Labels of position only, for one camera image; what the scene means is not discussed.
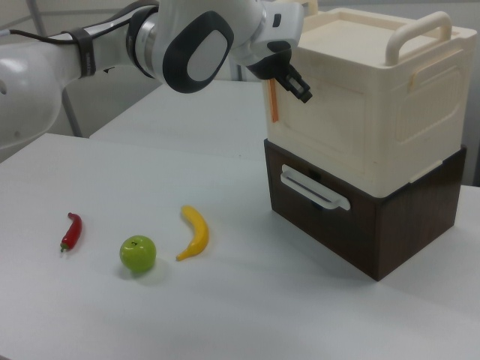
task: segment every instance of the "white box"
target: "white box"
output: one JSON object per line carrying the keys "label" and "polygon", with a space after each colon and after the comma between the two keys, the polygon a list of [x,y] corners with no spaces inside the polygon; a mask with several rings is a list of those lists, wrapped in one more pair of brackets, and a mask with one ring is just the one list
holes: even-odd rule
{"label": "white box", "polygon": [[273,122],[265,82],[268,140],[386,197],[460,149],[475,38],[441,12],[309,16],[292,64],[313,97],[303,104],[276,84]]}

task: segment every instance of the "white handle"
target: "white handle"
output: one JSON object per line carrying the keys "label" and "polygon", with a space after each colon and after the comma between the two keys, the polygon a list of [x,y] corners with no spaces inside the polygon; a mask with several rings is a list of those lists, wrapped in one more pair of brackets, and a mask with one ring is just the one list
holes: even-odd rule
{"label": "white handle", "polygon": [[308,5],[308,16],[318,14],[317,0],[277,0],[277,2],[298,2],[301,5]]}
{"label": "white handle", "polygon": [[387,66],[398,64],[401,47],[408,41],[423,35],[425,32],[440,27],[440,40],[448,41],[452,37],[452,20],[447,13],[438,11],[426,17],[422,17],[411,24],[398,28],[387,44],[385,63]]}
{"label": "white handle", "polygon": [[319,184],[315,180],[283,165],[280,180],[289,188],[312,200],[314,203],[325,209],[336,209],[338,207],[350,210],[350,202],[339,193]]}

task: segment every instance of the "yellow banana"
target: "yellow banana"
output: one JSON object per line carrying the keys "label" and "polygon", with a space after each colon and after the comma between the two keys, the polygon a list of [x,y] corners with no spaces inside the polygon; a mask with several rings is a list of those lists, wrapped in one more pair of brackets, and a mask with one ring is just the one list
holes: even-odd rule
{"label": "yellow banana", "polygon": [[182,261],[188,257],[194,257],[200,254],[209,243],[209,227],[203,216],[190,205],[182,206],[181,213],[193,225],[195,235],[187,248],[177,255],[177,261]]}

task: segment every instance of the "brown drawer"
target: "brown drawer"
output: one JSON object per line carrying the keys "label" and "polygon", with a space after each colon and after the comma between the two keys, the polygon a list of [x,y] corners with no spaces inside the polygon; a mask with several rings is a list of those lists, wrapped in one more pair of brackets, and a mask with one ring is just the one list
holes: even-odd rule
{"label": "brown drawer", "polygon": [[[462,148],[415,183],[377,199],[266,140],[271,207],[380,280],[453,226],[465,154]],[[306,176],[306,182],[314,180],[346,198],[349,208],[327,209],[300,194],[298,188],[305,187],[297,182],[297,175],[291,179],[293,186],[285,180],[295,172],[300,173],[299,178]],[[320,194],[318,202],[325,200]]]}

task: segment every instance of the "table surface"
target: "table surface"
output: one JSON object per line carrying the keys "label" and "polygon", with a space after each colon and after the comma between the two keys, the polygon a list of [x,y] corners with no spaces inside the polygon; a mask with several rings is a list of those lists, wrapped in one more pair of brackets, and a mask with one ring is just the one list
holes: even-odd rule
{"label": "table surface", "polygon": [[[271,210],[259,155],[202,147],[44,135],[0,165],[0,357],[480,359],[479,188],[377,283]],[[211,242],[176,262],[184,204]],[[60,254],[68,212],[84,231]],[[142,276],[119,259],[136,234],[157,245]]]}
{"label": "table surface", "polygon": [[161,86],[90,139],[263,161],[266,137],[261,83],[213,81],[193,94]]}

